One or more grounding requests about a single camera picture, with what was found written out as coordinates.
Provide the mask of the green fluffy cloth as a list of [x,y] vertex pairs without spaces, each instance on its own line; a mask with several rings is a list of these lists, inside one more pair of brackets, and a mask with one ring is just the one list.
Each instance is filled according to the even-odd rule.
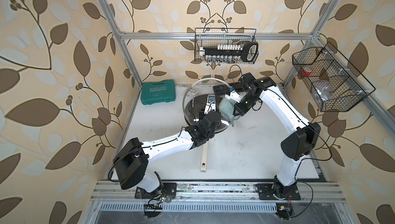
[[240,118],[240,115],[234,115],[236,103],[237,102],[232,99],[224,98],[219,104],[219,113],[225,121],[229,122],[231,126],[234,126],[234,121]]

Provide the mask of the glass pot lid cream handle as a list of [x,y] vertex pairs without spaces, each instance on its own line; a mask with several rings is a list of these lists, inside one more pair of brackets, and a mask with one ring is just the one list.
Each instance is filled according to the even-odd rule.
[[196,81],[184,93],[182,108],[187,124],[192,125],[211,112],[221,115],[221,124],[216,132],[234,126],[234,101],[227,98],[234,89],[218,78],[204,78]]

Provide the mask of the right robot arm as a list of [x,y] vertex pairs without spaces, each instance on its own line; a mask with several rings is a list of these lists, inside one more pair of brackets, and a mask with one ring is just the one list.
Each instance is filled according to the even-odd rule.
[[283,161],[275,184],[281,188],[294,186],[298,169],[304,159],[308,159],[317,143],[320,125],[309,122],[285,97],[270,77],[256,79],[252,74],[243,74],[239,79],[246,95],[234,105],[234,115],[244,116],[258,101],[265,103],[280,119],[289,136],[281,142]]

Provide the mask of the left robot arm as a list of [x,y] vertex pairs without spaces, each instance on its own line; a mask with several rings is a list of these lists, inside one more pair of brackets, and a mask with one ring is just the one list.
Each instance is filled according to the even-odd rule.
[[176,135],[147,142],[130,139],[113,160],[112,169],[118,178],[116,182],[123,190],[136,186],[147,193],[159,194],[164,184],[158,172],[154,175],[147,172],[149,163],[204,145],[214,137],[221,124],[221,114],[211,111],[198,122],[182,127]]

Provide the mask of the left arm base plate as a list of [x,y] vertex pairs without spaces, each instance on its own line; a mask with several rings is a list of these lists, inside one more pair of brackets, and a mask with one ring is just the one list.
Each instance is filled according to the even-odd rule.
[[171,201],[175,199],[177,193],[177,184],[173,182],[165,182],[161,184],[153,192],[148,193],[142,188],[137,187],[135,192],[135,199],[164,199]]

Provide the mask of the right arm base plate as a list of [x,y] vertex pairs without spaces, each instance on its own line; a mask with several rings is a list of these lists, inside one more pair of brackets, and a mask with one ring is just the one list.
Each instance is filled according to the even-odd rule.
[[280,183],[257,184],[255,187],[260,200],[301,200],[296,183],[286,187]]

